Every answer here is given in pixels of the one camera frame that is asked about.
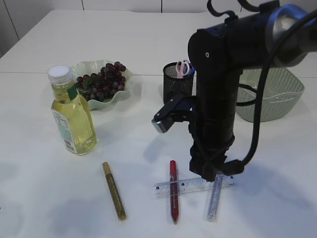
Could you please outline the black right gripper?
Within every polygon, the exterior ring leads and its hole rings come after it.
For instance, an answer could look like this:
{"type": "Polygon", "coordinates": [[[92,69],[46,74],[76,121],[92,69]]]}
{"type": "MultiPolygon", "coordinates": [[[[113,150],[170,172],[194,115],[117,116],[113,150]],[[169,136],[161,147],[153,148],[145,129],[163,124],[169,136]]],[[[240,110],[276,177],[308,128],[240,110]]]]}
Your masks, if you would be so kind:
{"type": "Polygon", "coordinates": [[[234,141],[233,126],[236,112],[240,69],[219,75],[197,74],[195,122],[199,142],[194,142],[190,154],[190,171],[214,182],[218,171],[240,174],[239,160],[226,162],[226,151],[234,141]]]}

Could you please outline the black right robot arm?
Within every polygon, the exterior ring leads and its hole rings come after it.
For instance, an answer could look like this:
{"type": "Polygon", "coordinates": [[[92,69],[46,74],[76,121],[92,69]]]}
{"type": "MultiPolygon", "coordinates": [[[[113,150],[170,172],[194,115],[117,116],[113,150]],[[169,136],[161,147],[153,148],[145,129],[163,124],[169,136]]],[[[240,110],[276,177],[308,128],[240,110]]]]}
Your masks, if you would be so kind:
{"type": "Polygon", "coordinates": [[[268,71],[293,67],[317,49],[317,13],[299,6],[261,4],[253,14],[229,18],[223,24],[199,29],[188,43],[188,56],[197,73],[194,119],[190,132],[190,171],[207,181],[217,173],[243,172],[257,149],[262,100],[268,71]],[[226,160],[234,141],[233,126],[239,79],[245,69],[259,68],[251,146],[242,160],[226,160]]]}

